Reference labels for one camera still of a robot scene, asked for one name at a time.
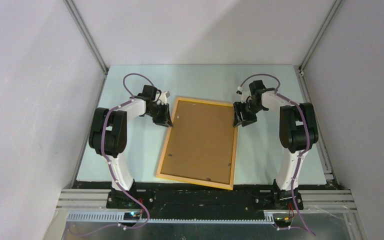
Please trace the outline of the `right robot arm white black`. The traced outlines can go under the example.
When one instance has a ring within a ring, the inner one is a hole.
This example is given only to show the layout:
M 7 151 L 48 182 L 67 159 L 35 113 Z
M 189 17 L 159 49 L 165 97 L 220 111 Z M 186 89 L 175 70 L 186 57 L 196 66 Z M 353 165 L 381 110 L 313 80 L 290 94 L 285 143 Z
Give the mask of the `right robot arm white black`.
M 266 87 L 262 80 L 251 82 L 248 90 L 240 85 L 236 93 L 240 101 L 233 103 L 235 128 L 256 123 L 260 111 L 279 114 L 278 134 L 284 160 L 273 181 L 270 201 L 275 208 L 284 209 L 297 197 L 303 161 L 319 140 L 314 106 L 309 102 L 297 103 L 278 89 Z

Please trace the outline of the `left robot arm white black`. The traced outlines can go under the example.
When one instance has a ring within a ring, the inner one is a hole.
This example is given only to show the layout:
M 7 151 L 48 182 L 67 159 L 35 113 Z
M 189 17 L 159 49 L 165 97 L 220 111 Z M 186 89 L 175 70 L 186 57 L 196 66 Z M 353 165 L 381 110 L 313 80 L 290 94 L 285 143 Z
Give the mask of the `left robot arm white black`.
M 168 91 L 144 85 L 142 92 L 113 108 L 95 109 L 88 137 L 88 145 L 102 156 L 109 167 L 112 188 L 122 191 L 118 201 L 125 208 L 133 208 L 138 194 L 131 189 L 134 179 L 127 167 L 124 151 L 128 142 L 128 122 L 136 117 L 149 116 L 158 126 L 172 127 Z

